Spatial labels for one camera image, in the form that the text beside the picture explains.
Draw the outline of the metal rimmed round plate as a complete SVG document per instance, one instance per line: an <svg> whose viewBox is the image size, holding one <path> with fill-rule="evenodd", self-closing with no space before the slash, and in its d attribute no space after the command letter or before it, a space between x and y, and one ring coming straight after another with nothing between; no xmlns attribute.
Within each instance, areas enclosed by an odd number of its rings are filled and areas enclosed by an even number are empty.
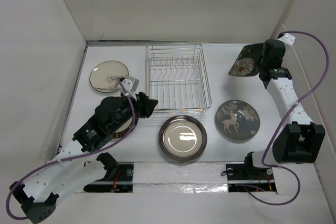
<svg viewBox="0 0 336 224"><path fill-rule="evenodd" d="M177 115L162 124L158 141L167 157L178 162L190 162L203 154L207 145L207 132L196 118Z"/></svg>

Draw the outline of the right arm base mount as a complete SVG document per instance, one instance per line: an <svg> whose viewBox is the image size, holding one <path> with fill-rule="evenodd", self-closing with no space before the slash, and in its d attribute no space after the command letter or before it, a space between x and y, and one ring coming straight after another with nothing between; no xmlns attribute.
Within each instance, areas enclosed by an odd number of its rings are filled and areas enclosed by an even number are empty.
<svg viewBox="0 0 336 224"><path fill-rule="evenodd" d="M229 193L277 191L271 168L252 168L246 171L243 163L228 163L221 175L227 178Z"/></svg>

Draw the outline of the grey deer round plate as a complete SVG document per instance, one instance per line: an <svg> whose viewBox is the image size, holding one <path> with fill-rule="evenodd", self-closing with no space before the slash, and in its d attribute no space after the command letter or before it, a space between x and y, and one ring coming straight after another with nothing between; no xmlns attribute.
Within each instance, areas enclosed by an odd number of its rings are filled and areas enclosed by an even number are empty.
<svg viewBox="0 0 336 224"><path fill-rule="evenodd" d="M248 141L260 129L260 117L247 102L229 100L221 104L215 113L215 126L219 133L233 141Z"/></svg>

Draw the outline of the dark floral rectangular plate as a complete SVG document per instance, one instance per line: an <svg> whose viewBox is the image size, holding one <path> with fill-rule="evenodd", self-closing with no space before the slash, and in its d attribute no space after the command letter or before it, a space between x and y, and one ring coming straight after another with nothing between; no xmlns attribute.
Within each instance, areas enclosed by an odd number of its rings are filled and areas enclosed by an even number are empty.
<svg viewBox="0 0 336 224"><path fill-rule="evenodd" d="M245 45L228 74L234 77L256 76L259 73L258 64L263 54L264 45L264 43Z"/></svg>

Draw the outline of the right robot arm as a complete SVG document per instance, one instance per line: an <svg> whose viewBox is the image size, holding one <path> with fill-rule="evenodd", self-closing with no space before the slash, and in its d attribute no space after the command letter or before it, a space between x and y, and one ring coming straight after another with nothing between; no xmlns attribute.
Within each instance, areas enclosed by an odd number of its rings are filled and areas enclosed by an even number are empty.
<svg viewBox="0 0 336 224"><path fill-rule="evenodd" d="M256 74L271 95L281 121L266 149L245 157L242 168L248 178L281 164L314 163L325 137L324 127L315 124L301 104L312 91L299 98L289 70L282 67L286 46L294 41L293 35L282 33L277 39L266 40L261 51L253 51L257 56Z"/></svg>

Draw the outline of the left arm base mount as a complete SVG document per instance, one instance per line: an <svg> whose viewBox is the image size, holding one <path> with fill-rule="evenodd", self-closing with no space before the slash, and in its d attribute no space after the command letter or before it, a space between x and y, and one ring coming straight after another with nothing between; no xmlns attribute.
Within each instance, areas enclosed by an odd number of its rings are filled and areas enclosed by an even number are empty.
<svg viewBox="0 0 336 224"><path fill-rule="evenodd" d="M103 178L86 185L86 193L132 193L133 192L133 163L121 163L112 178Z"/></svg>

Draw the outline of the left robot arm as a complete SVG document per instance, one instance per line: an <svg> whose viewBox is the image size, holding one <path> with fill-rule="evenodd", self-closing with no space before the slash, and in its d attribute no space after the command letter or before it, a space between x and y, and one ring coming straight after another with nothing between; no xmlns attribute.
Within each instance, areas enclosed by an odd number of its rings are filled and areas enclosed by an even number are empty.
<svg viewBox="0 0 336 224"><path fill-rule="evenodd" d="M128 120L134 123L138 118L149 118L157 104L157 100L143 92L133 97L124 93L104 98L94 115L58 155L10 186L7 214L20 220L9 208L10 199L14 197L25 214L22 219L40 223L55 211L67 194L97 179L114 179L119 164L107 153L115 146L113 134Z"/></svg>

